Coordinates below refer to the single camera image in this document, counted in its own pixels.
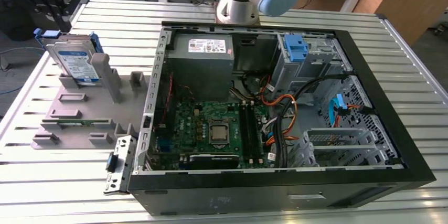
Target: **cpu socket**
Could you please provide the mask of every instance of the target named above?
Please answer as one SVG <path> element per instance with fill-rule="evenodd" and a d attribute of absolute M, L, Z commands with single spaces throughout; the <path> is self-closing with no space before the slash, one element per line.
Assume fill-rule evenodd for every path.
<path fill-rule="evenodd" d="M 227 120 L 210 120 L 208 143 L 212 145 L 227 145 L 231 143 L 230 123 Z"/>

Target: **sticker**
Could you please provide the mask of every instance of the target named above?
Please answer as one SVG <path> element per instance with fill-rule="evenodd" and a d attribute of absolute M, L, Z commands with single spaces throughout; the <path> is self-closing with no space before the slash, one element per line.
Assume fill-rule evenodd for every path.
<path fill-rule="evenodd" d="M 271 84 L 267 84 L 267 85 L 266 85 L 266 88 L 270 89 L 271 92 L 274 92 L 274 90 L 275 90 L 275 87 L 274 87 Z"/>
<path fill-rule="evenodd" d="M 272 152 L 268 153 L 268 160 L 275 161 L 275 154 Z"/>
<path fill-rule="evenodd" d="M 288 195 L 288 199 L 326 199 L 326 197 L 322 194 L 295 194 Z"/>
<path fill-rule="evenodd" d="M 191 39 L 188 52 L 211 52 L 226 54 L 226 40 L 223 39 Z"/>
<path fill-rule="evenodd" d="M 58 123 L 60 126 L 83 126 L 82 123 Z"/>
<path fill-rule="evenodd" d="M 90 56 L 83 51 L 59 51 L 60 59 L 74 79 L 83 82 L 99 80 L 94 66 L 88 63 Z"/>

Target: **open computer tower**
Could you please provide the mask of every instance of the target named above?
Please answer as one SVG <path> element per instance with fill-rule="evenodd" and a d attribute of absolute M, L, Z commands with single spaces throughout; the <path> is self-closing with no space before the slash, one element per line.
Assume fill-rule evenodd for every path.
<path fill-rule="evenodd" d="M 348 32 L 163 23 L 154 62 L 106 189 L 152 215 L 359 207 L 435 181 Z"/>

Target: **ram slot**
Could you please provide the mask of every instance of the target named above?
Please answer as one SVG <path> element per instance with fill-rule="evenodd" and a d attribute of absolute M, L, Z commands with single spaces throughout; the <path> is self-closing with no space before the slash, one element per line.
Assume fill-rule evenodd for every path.
<path fill-rule="evenodd" d="M 250 163 L 254 163 L 259 160 L 262 153 L 258 134 L 258 122 L 254 112 L 254 106 L 251 105 L 240 106 L 240 128 L 244 159 Z"/>

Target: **expansion card bracket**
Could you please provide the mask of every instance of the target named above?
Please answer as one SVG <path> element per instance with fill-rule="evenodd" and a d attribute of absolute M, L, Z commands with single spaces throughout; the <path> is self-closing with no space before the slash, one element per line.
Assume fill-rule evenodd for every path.
<path fill-rule="evenodd" d="M 132 171 L 134 155 L 138 140 L 132 136 L 118 139 L 118 145 L 111 152 L 106 170 L 106 195 L 126 195 L 128 192 L 128 182 Z"/>

